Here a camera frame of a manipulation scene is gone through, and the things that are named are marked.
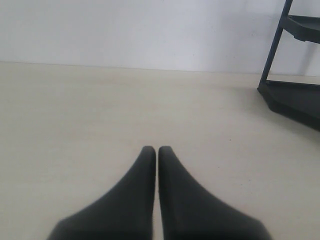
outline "white wall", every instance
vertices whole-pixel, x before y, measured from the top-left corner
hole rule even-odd
[[[285,0],[0,0],[0,61],[260,73]],[[319,0],[292,14],[320,16]],[[272,72],[320,76],[284,33]]]

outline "wall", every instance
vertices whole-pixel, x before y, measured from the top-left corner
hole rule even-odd
[[[0,61],[260,73],[285,0],[0,0]],[[292,14],[320,16],[319,0]],[[272,72],[320,76],[284,33]]]

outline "black shelf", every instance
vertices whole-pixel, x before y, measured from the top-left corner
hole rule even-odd
[[[320,85],[267,80],[258,91],[273,112],[320,131]]]
[[[279,25],[295,39],[320,44],[320,17],[288,15],[280,19]]]

